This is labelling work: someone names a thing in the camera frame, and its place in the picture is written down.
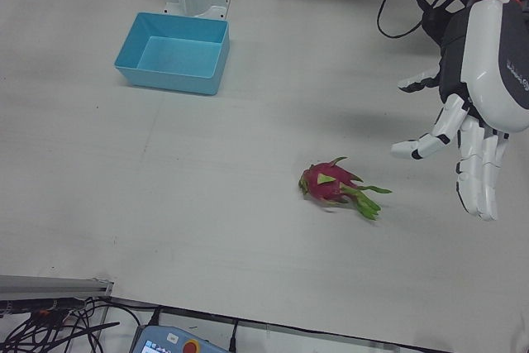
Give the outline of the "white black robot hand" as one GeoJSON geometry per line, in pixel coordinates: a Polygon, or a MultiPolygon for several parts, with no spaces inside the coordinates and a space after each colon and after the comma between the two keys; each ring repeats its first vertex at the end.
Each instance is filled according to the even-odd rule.
{"type": "Polygon", "coordinates": [[[498,217],[496,183],[509,136],[528,128],[528,28],[518,0],[480,0],[458,11],[441,41],[438,66],[404,79],[413,93],[438,88],[431,131],[396,143],[393,156],[421,160],[456,141],[456,191],[465,211],[498,217]]]}

